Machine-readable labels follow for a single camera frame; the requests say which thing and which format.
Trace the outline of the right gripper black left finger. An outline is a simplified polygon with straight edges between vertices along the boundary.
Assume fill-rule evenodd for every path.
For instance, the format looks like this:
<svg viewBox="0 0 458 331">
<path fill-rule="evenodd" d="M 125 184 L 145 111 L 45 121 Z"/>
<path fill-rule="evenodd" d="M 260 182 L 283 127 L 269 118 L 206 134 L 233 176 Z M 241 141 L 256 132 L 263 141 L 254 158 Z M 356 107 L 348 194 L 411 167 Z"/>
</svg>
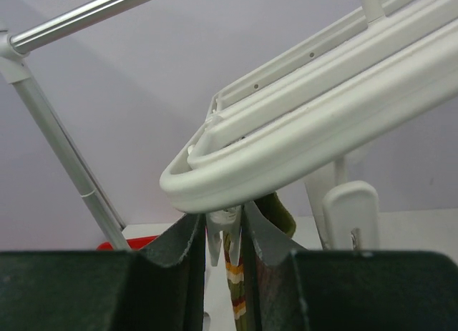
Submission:
<svg viewBox="0 0 458 331">
<path fill-rule="evenodd" d="M 1 253 L 3 330 L 201 330 L 205 218 L 140 250 Z"/>
</svg>

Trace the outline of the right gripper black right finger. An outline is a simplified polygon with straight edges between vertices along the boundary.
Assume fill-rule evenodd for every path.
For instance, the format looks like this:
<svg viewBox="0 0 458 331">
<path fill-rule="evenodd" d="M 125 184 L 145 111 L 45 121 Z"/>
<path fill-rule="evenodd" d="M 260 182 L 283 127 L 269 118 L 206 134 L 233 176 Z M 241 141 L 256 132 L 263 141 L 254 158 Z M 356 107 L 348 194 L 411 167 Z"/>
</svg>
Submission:
<svg viewBox="0 0 458 331">
<path fill-rule="evenodd" d="M 457 328 L 457 266 L 445 255 L 308 250 L 252 202 L 241 242 L 249 330 Z"/>
</svg>

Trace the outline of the olive brown patterned sock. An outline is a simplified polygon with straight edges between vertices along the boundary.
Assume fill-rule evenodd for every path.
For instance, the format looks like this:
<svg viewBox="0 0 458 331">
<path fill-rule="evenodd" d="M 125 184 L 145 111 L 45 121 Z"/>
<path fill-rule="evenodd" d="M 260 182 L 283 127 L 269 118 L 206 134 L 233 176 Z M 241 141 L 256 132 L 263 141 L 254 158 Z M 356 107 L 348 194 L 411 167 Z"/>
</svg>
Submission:
<svg viewBox="0 0 458 331">
<path fill-rule="evenodd" d="M 281 202 L 276 192 L 266 195 L 255 201 L 260 213 L 282 233 L 292 238 L 296 231 L 296 221 L 291 213 Z M 233 308 L 235 329 L 237 331 L 248 330 L 244 265 L 243 256 L 239 256 L 238 265 L 233 265 L 230 261 L 229 250 L 231 246 L 231 236 L 228 232 L 223 233 L 223 248 L 225 256 L 226 277 L 228 289 L 230 291 L 230 301 Z"/>
</svg>

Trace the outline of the white clip sock hanger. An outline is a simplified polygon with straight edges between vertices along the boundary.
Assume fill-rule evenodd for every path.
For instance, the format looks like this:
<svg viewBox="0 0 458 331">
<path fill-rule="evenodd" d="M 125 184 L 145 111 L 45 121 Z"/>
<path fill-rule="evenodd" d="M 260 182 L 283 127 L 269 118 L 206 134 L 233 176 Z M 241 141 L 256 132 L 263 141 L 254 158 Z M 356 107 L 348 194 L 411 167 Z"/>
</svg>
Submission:
<svg viewBox="0 0 458 331">
<path fill-rule="evenodd" d="M 457 0 L 361 0 L 326 29 L 221 89 L 162 173 L 181 212 L 207 217 L 240 258 L 245 204 L 306 183 L 322 245 L 379 247 L 376 190 L 349 182 L 346 157 L 457 95 Z"/>
</svg>

